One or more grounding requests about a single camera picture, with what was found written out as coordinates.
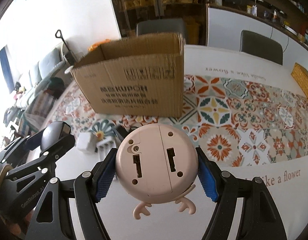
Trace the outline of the white square power adapter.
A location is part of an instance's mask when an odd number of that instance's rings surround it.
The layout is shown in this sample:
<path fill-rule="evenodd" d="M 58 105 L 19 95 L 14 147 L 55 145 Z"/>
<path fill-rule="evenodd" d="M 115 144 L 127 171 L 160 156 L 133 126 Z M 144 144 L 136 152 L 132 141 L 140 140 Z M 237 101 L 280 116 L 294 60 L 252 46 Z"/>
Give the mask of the white square power adapter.
<path fill-rule="evenodd" d="M 76 141 L 76 148 L 83 153 L 94 153 L 97 144 L 97 136 L 91 132 L 81 132 Z"/>

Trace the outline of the pink round deer toy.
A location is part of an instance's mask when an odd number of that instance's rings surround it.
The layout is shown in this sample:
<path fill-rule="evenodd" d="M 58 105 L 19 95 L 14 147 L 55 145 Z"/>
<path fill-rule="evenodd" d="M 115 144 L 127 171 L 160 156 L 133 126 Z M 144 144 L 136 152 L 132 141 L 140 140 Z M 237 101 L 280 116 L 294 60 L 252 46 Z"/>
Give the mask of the pink round deer toy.
<path fill-rule="evenodd" d="M 149 124 L 132 131 L 115 159 L 119 182 L 140 202 L 134 219 L 150 215 L 153 204 L 175 202 L 179 212 L 193 215 L 195 204 L 186 196 L 195 188 L 198 156 L 190 138 L 166 124 Z"/>

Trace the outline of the white battery charger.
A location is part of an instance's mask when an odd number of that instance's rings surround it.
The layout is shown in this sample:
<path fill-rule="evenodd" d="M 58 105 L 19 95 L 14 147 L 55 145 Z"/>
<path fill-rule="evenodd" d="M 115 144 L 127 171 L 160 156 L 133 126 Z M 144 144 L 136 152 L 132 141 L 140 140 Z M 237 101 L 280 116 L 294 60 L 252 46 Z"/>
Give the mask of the white battery charger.
<path fill-rule="evenodd" d="M 100 161 L 103 161 L 106 158 L 106 156 L 108 155 L 108 153 L 112 148 L 117 148 L 117 147 L 118 147 L 117 141 L 115 138 L 112 137 L 97 142 L 96 148 Z"/>

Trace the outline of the grey sofa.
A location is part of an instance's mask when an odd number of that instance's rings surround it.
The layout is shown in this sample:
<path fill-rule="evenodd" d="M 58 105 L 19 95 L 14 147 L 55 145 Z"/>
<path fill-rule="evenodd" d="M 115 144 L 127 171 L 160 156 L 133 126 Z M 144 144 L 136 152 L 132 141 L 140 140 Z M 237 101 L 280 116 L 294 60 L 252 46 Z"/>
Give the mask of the grey sofa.
<path fill-rule="evenodd" d="M 62 56 L 61 48 L 55 47 L 33 67 L 26 69 L 20 75 L 18 82 L 21 87 L 25 88 L 25 93 L 22 97 L 30 98 L 38 94 L 50 78 L 62 78 L 67 67 L 68 65 Z"/>

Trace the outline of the black rectangular device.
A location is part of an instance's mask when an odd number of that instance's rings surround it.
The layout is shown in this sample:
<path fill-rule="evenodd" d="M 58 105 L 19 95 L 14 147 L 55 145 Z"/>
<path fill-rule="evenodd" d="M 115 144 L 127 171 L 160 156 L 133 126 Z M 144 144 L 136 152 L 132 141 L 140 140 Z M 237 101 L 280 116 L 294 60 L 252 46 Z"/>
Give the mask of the black rectangular device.
<path fill-rule="evenodd" d="M 129 134 L 124 126 L 117 125 L 113 127 L 113 132 L 118 137 L 120 141 L 123 141 Z"/>

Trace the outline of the upright vacuum cleaner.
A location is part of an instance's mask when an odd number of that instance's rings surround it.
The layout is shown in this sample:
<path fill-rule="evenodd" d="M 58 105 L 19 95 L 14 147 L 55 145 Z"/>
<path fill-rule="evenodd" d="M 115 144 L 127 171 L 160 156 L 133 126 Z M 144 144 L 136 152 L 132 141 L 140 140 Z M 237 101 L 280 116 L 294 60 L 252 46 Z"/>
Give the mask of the upright vacuum cleaner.
<path fill-rule="evenodd" d="M 70 49 L 68 43 L 65 41 L 62 35 L 62 31 L 58 29 L 55 33 L 55 37 L 60 39 L 62 41 L 62 56 L 65 59 L 65 61 L 70 65 L 73 66 L 77 63 L 77 58 L 74 54 L 74 52 Z"/>

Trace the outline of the patterned table runner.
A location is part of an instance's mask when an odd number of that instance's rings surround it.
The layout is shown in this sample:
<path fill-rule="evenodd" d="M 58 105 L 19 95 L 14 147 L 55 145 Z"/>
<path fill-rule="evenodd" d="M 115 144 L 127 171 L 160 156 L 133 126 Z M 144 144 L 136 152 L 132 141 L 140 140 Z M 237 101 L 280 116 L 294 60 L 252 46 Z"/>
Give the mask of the patterned table runner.
<path fill-rule="evenodd" d="M 97 114 L 73 84 L 49 121 L 65 121 L 74 135 L 91 132 L 99 140 L 113 136 L 115 126 L 171 125 L 221 166 L 277 163 L 308 155 L 306 97 L 225 77 L 186 75 L 179 118 Z"/>

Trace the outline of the orange plastic crate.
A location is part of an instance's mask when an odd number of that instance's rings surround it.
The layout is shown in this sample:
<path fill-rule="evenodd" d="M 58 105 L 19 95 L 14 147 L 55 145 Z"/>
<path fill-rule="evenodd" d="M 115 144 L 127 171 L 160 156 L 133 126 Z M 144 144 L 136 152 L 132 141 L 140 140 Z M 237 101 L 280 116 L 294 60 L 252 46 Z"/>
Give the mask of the orange plastic crate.
<path fill-rule="evenodd" d="M 105 43 L 108 43 L 108 42 L 111 42 L 111 39 L 105 39 L 105 40 L 102 40 L 100 42 L 96 42 L 94 43 L 93 45 L 91 45 L 89 48 L 88 48 L 88 51 L 91 52 L 91 51 L 94 51 L 98 46 L 102 45 L 102 44 L 105 44 Z"/>

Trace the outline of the brown cardboard box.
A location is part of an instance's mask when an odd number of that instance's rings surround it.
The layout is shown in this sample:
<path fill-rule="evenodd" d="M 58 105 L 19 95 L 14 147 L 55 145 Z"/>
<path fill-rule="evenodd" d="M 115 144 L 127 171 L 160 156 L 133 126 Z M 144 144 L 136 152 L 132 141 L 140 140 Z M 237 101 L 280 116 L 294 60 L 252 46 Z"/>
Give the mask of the brown cardboard box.
<path fill-rule="evenodd" d="M 184 38 L 179 33 L 101 44 L 70 72 L 95 113 L 182 115 Z"/>

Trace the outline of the woven bamboo tissue box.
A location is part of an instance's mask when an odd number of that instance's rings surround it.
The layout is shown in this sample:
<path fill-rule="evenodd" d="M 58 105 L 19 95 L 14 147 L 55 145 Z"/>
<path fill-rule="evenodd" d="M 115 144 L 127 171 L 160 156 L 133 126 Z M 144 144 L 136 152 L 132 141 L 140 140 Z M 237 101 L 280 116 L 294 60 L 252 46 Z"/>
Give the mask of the woven bamboo tissue box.
<path fill-rule="evenodd" d="M 291 76 L 300 86 L 301 90 L 308 99 L 308 71 L 298 63 L 294 64 Z"/>

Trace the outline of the dark glass display cabinet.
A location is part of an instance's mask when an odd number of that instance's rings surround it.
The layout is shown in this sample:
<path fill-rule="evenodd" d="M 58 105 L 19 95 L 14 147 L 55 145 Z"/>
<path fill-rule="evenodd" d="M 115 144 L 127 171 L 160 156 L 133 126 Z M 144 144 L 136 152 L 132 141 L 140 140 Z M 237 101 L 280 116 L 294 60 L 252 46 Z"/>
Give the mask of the dark glass display cabinet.
<path fill-rule="evenodd" d="M 137 24 L 165 18 L 183 19 L 187 44 L 206 44 L 206 0 L 111 0 L 122 37 L 135 36 Z"/>

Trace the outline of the dark dining chair right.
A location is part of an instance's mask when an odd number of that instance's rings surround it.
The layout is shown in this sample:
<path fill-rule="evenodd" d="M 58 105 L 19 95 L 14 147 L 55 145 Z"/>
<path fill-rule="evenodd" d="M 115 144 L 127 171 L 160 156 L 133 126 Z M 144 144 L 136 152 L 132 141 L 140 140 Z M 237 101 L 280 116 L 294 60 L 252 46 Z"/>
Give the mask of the dark dining chair right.
<path fill-rule="evenodd" d="M 283 48 L 280 43 L 252 31 L 241 32 L 240 51 L 283 65 Z"/>

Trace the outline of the dark dining chair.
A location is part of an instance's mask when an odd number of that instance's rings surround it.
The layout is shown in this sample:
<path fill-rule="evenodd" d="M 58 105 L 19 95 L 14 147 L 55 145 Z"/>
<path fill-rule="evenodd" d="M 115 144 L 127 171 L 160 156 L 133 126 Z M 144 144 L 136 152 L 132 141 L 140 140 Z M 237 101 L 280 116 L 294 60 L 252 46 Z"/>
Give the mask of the dark dining chair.
<path fill-rule="evenodd" d="M 151 33 L 179 33 L 188 42 L 185 22 L 181 18 L 147 20 L 137 24 L 137 36 Z"/>
<path fill-rule="evenodd" d="M 283 48 L 280 43 L 252 31 L 241 32 L 240 51 L 283 65 Z"/>

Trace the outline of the dark dining chair left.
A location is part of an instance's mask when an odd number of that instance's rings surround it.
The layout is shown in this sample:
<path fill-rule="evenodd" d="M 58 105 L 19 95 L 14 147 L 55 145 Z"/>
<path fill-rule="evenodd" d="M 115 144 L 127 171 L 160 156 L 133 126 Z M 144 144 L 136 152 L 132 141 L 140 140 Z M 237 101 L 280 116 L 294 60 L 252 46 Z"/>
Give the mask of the dark dining chair left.
<path fill-rule="evenodd" d="M 137 24 L 137 36 L 151 33 L 179 33 L 188 42 L 185 22 L 181 18 L 147 20 Z"/>

